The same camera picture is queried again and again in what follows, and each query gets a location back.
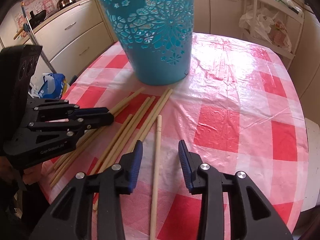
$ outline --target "copper kettle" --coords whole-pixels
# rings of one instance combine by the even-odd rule
[[[59,0],[57,3],[58,10],[62,10],[63,8],[75,3],[76,0]]]

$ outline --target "table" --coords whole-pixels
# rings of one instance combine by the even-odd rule
[[[49,202],[77,172],[92,169],[129,113],[135,113],[149,95],[158,100],[166,89],[139,82],[119,43],[95,60],[71,86],[65,98],[81,108],[111,108],[142,86],[145,94],[116,117],[53,189],[48,184],[52,174],[41,179]],[[191,196],[186,189],[178,158],[180,139],[220,172],[245,171],[292,231],[307,182],[308,141],[298,96],[279,57],[268,48],[246,41],[194,33],[189,75],[170,87],[174,92],[161,111],[157,238],[196,239],[201,196]],[[121,196],[127,240],[148,239],[154,132],[153,127],[143,144],[135,191]],[[54,161],[56,158],[44,163],[43,171]],[[227,195],[224,204],[225,239],[230,239]],[[92,217],[92,239],[96,239],[96,214]]]

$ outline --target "metal screw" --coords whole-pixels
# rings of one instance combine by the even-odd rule
[[[204,171],[207,171],[208,169],[210,169],[210,165],[207,164],[207,163],[202,163],[202,164],[200,165],[200,168],[201,168],[202,170],[204,170]]]
[[[245,172],[243,171],[238,171],[237,176],[241,179],[244,179],[247,176],[247,174],[245,174]]]
[[[76,178],[77,178],[77,179],[83,179],[83,178],[84,178],[84,173],[83,173],[83,172],[78,172],[78,173],[76,174]]]
[[[114,171],[119,171],[119,169],[121,169],[121,165],[120,164],[113,164],[111,167]]]
[[[72,131],[67,132],[67,135],[68,135],[68,136],[73,136],[74,134],[75,134],[75,133],[72,132]]]

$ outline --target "blue rubber fingertip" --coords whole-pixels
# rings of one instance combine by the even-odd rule
[[[182,168],[182,173],[183,173],[183,177],[184,177],[184,181],[186,183],[186,187],[189,190],[189,192],[193,189],[193,185],[192,185],[192,173],[191,173],[191,169],[190,169],[190,165],[187,159],[187,155],[185,152],[185,149],[183,147],[182,142],[179,142],[179,159],[180,159],[180,163],[181,163],[181,168]]]
[[[135,187],[137,186],[138,175],[142,160],[143,154],[143,145],[141,141],[137,141],[136,146],[134,147],[134,159],[132,162],[131,170],[129,173],[129,191],[132,193]]]

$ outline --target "teal bucket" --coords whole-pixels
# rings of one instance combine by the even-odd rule
[[[161,86],[189,72],[193,0],[99,0],[137,78]]]

